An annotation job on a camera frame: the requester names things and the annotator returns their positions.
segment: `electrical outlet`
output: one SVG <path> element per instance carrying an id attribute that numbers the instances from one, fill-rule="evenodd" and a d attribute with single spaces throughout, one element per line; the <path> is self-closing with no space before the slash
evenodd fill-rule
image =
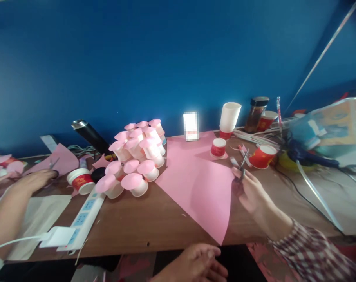
<path id="1" fill-rule="evenodd" d="M 77 217 L 75 223 L 73 224 L 73 226 L 80 226 L 83 225 L 84 220 L 86 219 L 88 213 L 81 213 L 79 214 L 79 216 Z"/>
<path id="2" fill-rule="evenodd" d="M 83 210 L 90 210 L 96 200 L 89 200 L 85 203 Z"/>
<path id="3" fill-rule="evenodd" d="M 72 237 L 71 237 L 71 239 L 69 240 L 69 242 L 68 242 L 67 245 L 71 245 L 71 244 L 75 241 L 76 236 L 77 236 L 77 234 L 79 233 L 79 231 L 80 231 L 80 229 L 76 229 L 76 230 L 75 230 L 75 233 L 73 233 L 73 235 L 72 235 Z"/>

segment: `black cap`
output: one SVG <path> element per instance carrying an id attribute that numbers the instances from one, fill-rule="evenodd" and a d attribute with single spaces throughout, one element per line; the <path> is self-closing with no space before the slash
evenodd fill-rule
<path id="1" fill-rule="evenodd" d="M 251 106 L 262 107 L 268 105 L 269 97 L 260 96 L 251 99 Z"/>

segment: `red paper cup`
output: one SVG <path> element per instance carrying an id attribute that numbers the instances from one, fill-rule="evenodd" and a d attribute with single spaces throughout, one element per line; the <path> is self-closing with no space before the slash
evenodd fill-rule
<path id="1" fill-rule="evenodd" d="M 272 111 L 265 111 L 260 118 L 256 131 L 260 132 L 267 130 L 277 117 L 278 113 Z"/>
<path id="2" fill-rule="evenodd" d="M 67 176 L 67 181 L 80 195 L 89 194 L 96 186 L 86 168 L 79 168 L 71 172 Z"/>
<path id="3" fill-rule="evenodd" d="M 276 155 L 277 150 L 275 148 L 268 145 L 261 145 L 248 160 L 253 167 L 266 169 Z"/>
<path id="4" fill-rule="evenodd" d="M 212 148 L 210 149 L 210 155 L 214 158 L 222 158 L 225 154 L 226 140 L 222 138 L 216 138 L 213 140 Z"/>
<path id="5" fill-rule="evenodd" d="M 233 132 L 226 133 L 226 132 L 223 132 L 223 131 L 220 130 L 220 138 L 222 138 L 224 140 L 229 140 L 230 136 L 232 134 L 233 134 Z"/>

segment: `white paper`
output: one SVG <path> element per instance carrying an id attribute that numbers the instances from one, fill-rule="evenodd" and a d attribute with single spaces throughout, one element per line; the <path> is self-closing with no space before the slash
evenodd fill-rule
<path id="1" fill-rule="evenodd" d="M 17 238 L 48 232 L 70 201 L 71 195 L 31 198 Z M 38 243 L 37 240 L 31 239 L 15 244 L 7 260 L 28 260 Z"/>

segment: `black thermos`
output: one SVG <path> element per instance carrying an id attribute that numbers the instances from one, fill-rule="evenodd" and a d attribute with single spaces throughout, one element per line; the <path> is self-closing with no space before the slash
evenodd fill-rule
<path id="1" fill-rule="evenodd" d="M 80 134 L 86 141 L 88 141 L 98 152 L 101 154 L 112 155 L 113 153 L 108 150 L 109 144 L 102 138 L 101 135 L 85 120 L 75 120 L 71 126 Z"/>

